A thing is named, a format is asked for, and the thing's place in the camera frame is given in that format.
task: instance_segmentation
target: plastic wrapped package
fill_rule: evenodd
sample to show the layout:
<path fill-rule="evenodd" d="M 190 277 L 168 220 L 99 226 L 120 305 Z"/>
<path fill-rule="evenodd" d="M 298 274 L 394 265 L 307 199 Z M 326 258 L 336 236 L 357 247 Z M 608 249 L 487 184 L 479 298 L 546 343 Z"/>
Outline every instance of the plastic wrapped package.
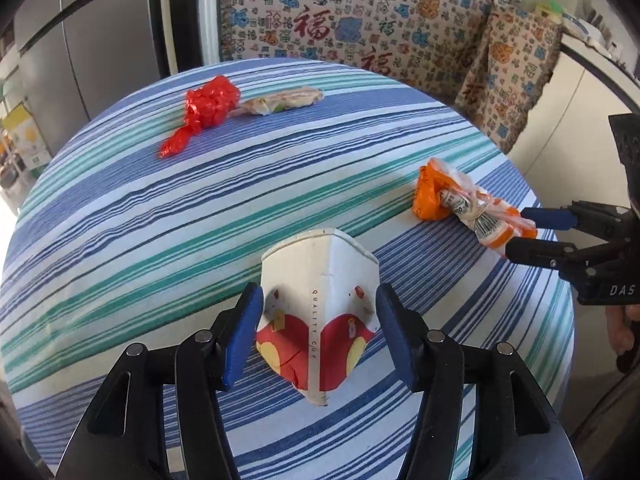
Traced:
<path fill-rule="evenodd" d="M 380 327 L 379 284 L 375 256 L 337 229 L 280 242 L 262 256 L 258 352 L 310 402 L 325 406 Z"/>
<path fill-rule="evenodd" d="M 431 158 L 420 168 L 412 211 L 419 219 L 431 221 L 454 213 L 482 245 L 502 256 L 513 237 L 535 238 L 538 234 L 536 224 L 522 218 L 514 206 L 492 196 L 438 158 Z"/>
<path fill-rule="evenodd" d="M 253 115 L 269 115 L 283 112 L 292 108 L 302 108 L 321 101 L 324 94 L 321 90 L 303 86 L 291 90 L 283 90 L 266 94 L 261 97 L 247 99 L 240 105 L 240 109 Z"/>

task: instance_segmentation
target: orange plastic bag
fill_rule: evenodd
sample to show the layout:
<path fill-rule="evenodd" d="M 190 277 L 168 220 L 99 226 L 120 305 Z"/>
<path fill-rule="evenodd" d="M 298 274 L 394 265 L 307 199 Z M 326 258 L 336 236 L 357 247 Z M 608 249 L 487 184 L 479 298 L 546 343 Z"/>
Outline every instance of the orange plastic bag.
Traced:
<path fill-rule="evenodd" d="M 514 236 L 535 238 L 536 224 L 516 208 L 476 186 L 464 173 L 431 158 L 420 168 L 412 211 L 420 220 L 442 220 L 455 213 L 480 243 L 504 256 Z"/>

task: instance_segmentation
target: red plastic bag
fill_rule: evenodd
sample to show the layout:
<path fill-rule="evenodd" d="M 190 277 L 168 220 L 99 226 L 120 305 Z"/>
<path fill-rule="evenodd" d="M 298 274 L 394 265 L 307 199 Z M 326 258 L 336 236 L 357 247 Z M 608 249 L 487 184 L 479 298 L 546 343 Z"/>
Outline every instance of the red plastic bag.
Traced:
<path fill-rule="evenodd" d="M 225 122 L 228 113 L 240 102 L 240 91 L 228 78 L 219 75 L 202 88 L 187 90 L 186 99 L 184 126 L 160 146 L 161 157 L 180 153 L 187 147 L 191 136 Z"/>

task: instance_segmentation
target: paper cup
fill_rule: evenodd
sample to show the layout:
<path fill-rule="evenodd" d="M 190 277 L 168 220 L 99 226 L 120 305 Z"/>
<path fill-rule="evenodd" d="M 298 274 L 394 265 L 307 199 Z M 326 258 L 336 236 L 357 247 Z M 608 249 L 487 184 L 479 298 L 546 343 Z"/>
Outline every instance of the paper cup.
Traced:
<path fill-rule="evenodd" d="M 376 257 L 338 229 L 297 234 L 262 256 L 256 345 L 312 403 L 327 404 L 380 328 Z"/>

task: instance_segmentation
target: round table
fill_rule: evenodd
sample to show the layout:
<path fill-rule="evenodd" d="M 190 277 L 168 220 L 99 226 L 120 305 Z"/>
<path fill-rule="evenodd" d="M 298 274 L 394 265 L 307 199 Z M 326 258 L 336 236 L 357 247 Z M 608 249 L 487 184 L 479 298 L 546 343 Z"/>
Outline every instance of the round table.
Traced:
<path fill-rule="evenodd" d="M 218 74 L 251 98 L 314 86 L 319 104 L 230 118 L 160 159 L 184 93 Z M 459 342 L 510 341 L 551 402 L 573 349 L 569 286 L 556 272 L 486 250 L 456 218 L 420 222 L 418 168 L 438 156 L 517 207 L 536 197 L 507 158 L 449 107 L 399 82 L 310 60 L 199 68 L 118 102 L 49 165 L 20 212 L 1 289 L 1 351 L 26 431 L 56 469 L 124 347 L 181 342 L 260 279 L 260 255 L 316 227 L 355 237 L 404 306 Z M 540 236 L 552 238 L 550 231 Z M 165 391 L 172 471 L 183 469 L 174 390 Z M 327 408 L 305 400 L 252 351 L 220 395 L 243 480 L 394 479 L 421 394 L 396 378 L 379 332 Z M 452 478 L 464 478 L 474 395 Z"/>

